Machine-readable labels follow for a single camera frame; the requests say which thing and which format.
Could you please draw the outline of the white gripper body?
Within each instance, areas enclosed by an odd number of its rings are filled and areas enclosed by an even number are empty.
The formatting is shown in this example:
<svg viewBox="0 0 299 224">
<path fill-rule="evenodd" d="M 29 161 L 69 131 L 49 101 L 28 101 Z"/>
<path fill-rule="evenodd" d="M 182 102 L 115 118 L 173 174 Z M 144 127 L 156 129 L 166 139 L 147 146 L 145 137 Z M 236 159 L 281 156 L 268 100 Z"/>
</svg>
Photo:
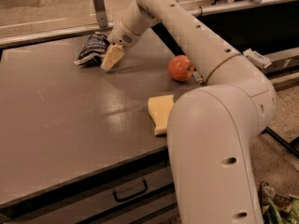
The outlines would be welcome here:
<svg viewBox="0 0 299 224">
<path fill-rule="evenodd" d="M 122 22 L 118 20 L 108 35 L 107 40 L 110 44 L 122 45 L 125 48 L 133 47 L 141 38 L 141 35 L 135 35 Z"/>
</svg>

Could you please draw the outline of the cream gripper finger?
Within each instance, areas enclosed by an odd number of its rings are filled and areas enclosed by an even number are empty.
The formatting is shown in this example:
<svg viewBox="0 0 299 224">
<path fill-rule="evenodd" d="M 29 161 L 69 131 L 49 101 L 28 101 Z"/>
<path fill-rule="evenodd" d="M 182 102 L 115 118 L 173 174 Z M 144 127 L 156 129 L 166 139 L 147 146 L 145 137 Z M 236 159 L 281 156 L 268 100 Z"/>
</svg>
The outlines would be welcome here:
<svg viewBox="0 0 299 224">
<path fill-rule="evenodd" d="M 106 55 L 102 61 L 101 68 L 109 71 L 124 56 L 123 45 L 111 44 L 107 48 Z"/>
</svg>

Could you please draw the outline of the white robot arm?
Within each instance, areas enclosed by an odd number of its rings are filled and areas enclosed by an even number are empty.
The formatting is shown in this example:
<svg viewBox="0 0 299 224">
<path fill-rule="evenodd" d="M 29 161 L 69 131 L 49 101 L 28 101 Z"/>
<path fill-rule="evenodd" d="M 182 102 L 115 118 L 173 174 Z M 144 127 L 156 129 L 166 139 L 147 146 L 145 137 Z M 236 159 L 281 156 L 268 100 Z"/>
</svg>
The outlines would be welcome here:
<svg viewBox="0 0 299 224">
<path fill-rule="evenodd" d="M 157 21 L 206 83 L 178 98 L 168 118 L 182 224 L 263 224 L 249 142 L 274 116 L 271 81 L 177 0 L 133 0 L 108 40 L 129 48 Z"/>
</svg>

